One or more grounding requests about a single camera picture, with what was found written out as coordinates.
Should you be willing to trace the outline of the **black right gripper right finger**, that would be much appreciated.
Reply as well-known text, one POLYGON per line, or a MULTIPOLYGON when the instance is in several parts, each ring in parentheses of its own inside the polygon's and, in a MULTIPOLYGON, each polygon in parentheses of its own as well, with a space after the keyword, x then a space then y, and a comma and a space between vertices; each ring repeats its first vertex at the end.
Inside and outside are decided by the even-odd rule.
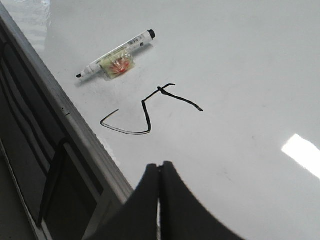
POLYGON ((240 240, 206 210, 172 162, 160 167, 160 232, 163 240, 240 240))

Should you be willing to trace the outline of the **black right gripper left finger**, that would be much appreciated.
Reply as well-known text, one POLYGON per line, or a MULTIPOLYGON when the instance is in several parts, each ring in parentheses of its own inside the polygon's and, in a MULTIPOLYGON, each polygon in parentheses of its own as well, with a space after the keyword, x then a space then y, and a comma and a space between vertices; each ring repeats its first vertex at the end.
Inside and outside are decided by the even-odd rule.
POLYGON ((135 191, 90 240, 156 240, 159 170, 149 164, 135 191))

